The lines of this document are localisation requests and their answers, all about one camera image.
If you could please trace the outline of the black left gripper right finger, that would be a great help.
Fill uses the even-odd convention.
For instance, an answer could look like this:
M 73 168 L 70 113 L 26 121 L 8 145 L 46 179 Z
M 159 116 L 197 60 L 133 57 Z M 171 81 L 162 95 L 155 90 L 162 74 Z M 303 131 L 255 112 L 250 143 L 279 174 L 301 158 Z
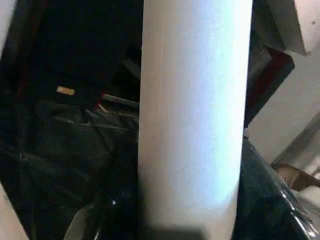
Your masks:
M 243 139 L 234 240 L 318 240 L 320 231 L 281 177 Z

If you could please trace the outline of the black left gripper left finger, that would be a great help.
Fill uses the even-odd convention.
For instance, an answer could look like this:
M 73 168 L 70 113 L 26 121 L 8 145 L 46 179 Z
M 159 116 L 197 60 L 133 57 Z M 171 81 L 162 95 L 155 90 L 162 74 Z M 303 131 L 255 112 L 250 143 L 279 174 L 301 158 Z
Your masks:
M 99 194 L 73 217 L 65 240 L 138 240 L 140 210 L 137 192 Z

